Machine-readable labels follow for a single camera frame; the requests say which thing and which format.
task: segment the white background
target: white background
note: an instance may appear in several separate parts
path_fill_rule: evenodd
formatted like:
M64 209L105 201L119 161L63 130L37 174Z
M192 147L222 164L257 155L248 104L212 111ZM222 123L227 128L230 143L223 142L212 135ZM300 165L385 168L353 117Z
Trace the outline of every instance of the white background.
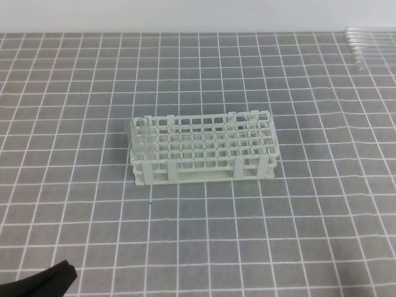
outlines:
M2 32L270 32L396 25L396 0L1 0Z

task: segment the grid mat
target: grid mat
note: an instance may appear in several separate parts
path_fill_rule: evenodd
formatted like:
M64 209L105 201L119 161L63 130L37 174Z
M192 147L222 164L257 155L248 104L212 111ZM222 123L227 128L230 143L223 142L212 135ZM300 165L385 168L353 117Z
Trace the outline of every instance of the grid mat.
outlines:
M67 259L68 296L394 296L396 68L342 32L0 37L1 283ZM251 110L274 179L133 183L126 119Z

